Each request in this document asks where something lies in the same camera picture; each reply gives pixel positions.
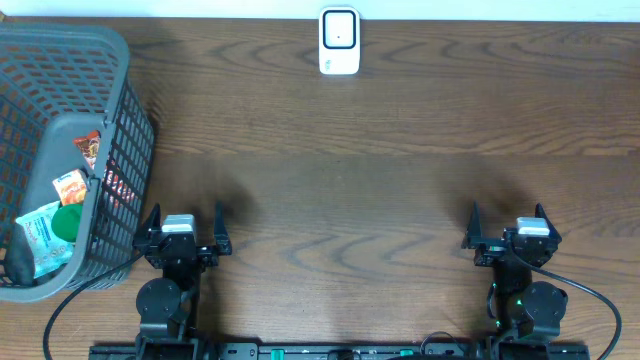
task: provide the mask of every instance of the wooden table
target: wooden table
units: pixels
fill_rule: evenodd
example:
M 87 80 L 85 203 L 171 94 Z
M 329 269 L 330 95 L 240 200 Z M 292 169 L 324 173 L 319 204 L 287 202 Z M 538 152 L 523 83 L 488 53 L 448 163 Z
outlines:
M 471 201 L 490 233 L 533 214 L 564 241 L 548 270 L 594 287 L 640 352 L 640 26 L 368 22 L 352 77 L 321 76 L 316 21 L 14 19 L 100 24 L 131 48 L 159 127 L 148 196 L 211 240 L 223 201 L 234 255 L 203 280 L 200 327 L 264 342 L 420 341 L 494 329 L 491 271 L 460 249 Z M 58 359 L 130 342 L 146 262 L 56 323 Z M 610 310 L 565 285 L 562 340 L 595 359 Z M 61 293 L 0 305 L 0 357 L 40 359 Z

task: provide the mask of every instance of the white device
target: white device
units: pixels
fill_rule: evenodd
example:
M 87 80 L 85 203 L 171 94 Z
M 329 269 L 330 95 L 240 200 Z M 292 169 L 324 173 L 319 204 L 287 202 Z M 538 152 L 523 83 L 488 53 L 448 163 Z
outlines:
M 320 72 L 350 75 L 360 68 L 360 14 L 352 7 L 328 7 L 319 19 Z
M 193 233 L 196 239 L 196 219 L 190 214 L 169 215 L 162 223 L 163 233 Z
M 549 236 L 551 233 L 545 219 L 521 217 L 517 221 L 520 235 Z

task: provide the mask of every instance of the orange snack package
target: orange snack package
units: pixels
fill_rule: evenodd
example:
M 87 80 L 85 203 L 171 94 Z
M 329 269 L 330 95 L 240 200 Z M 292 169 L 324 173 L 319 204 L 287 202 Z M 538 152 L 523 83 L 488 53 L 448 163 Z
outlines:
M 100 132 L 94 130 L 87 136 L 82 136 L 73 139 L 73 143 L 80 149 L 82 156 L 89 163 L 91 169 L 96 165 L 96 157 L 98 157 L 98 150 L 100 149 Z
M 87 195 L 87 185 L 80 170 L 70 171 L 53 180 L 62 206 L 69 204 L 81 204 Z

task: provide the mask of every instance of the plastic bag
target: plastic bag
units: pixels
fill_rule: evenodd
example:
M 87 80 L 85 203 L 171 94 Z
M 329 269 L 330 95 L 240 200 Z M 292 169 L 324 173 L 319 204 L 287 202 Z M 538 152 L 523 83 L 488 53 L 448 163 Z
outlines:
M 60 202 L 56 201 L 16 219 L 33 253 L 34 278 L 56 270 L 73 255 L 73 245 L 55 236 L 51 230 L 51 219 L 59 207 Z

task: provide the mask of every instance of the gray plastic basket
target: gray plastic basket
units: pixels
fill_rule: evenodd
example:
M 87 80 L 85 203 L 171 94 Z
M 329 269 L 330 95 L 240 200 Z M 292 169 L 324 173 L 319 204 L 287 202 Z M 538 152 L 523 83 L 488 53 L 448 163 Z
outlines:
M 0 300 L 38 301 L 130 258 L 155 138 L 128 66 L 127 44 L 106 28 L 0 24 Z M 101 133 L 94 170 L 72 142 L 92 130 Z M 78 168 L 88 192 L 73 256 L 34 280 L 15 218 L 59 200 L 52 180 Z

